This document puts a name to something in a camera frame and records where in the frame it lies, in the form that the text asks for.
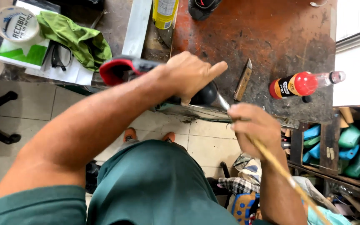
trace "roll of tape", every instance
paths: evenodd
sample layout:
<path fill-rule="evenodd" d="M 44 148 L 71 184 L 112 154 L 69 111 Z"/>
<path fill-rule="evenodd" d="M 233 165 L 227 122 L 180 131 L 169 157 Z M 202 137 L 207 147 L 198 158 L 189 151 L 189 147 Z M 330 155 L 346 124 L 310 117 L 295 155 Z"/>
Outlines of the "roll of tape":
<path fill-rule="evenodd" d="M 18 6 L 0 9 L 0 36 L 20 46 L 43 41 L 36 15 Z"/>

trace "orange sneaker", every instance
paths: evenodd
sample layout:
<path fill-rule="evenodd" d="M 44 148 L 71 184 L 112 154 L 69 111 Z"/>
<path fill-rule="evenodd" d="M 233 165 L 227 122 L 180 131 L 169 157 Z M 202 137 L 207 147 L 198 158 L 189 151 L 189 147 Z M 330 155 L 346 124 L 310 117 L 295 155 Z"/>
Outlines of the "orange sneaker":
<path fill-rule="evenodd" d="M 129 127 L 124 131 L 123 142 L 130 141 L 131 139 L 137 139 L 137 134 L 134 128 Z"/>
<path fill-rule="evenodd" d="M 169 132 L 162 138 L 162 141 L 172 143 L 172 142 L 174 142 L 175 138 L 176 138 L 176 135 L 173 132 Z"/>

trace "man's left arm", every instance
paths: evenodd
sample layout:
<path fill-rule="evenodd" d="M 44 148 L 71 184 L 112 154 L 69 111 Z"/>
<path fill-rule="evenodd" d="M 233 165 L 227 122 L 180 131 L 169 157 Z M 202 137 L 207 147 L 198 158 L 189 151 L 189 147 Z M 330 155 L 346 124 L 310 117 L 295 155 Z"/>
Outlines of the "man's left arm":
<path fill-rule="evenodd" d="M 85 165 L 148 108 L 176 95 L 189 100 L 227 69 L 189 52 L 131 82 L 91 95 L 42 128 L 0 182 L 0 197 L 53 185 L 85 186 Z"/>

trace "person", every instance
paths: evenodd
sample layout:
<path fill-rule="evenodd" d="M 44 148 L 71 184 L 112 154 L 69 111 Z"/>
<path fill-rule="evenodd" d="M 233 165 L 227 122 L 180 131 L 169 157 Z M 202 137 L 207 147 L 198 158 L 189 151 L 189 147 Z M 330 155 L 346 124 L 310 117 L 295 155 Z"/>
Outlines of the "person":
<path fill-rule="evenodd" d="M 88 212 L 85 165 L 130 123 L 170 96 L 188 104 L 198 90 L 227 69 L 183 52 L 128 83 L 74 104 L 43 127 L 18 153 L 0 182 L 2 225 L 238 224 L 221 207 L 201 167 L 171 141 L 135 141 L 106 161 Z M 262 160 L 262 218 L 254 224 L 306 224 L 300 197 L 260 155 L 245 134 L 265 143 L 287 169 L 280 125 L 250 104 L 232 105 L 230 117 L 241 150 Z"/>

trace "yellow spray can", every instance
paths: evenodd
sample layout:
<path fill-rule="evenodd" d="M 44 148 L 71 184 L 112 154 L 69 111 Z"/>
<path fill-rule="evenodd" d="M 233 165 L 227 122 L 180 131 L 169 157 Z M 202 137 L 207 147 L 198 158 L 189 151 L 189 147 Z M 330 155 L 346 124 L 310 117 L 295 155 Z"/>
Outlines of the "yellow spray can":
<path fill-rule="evenodd" d="M 179 0 L 154 0 L 153 21 L 157 28 L 167 29 L 172 25 Z"/>

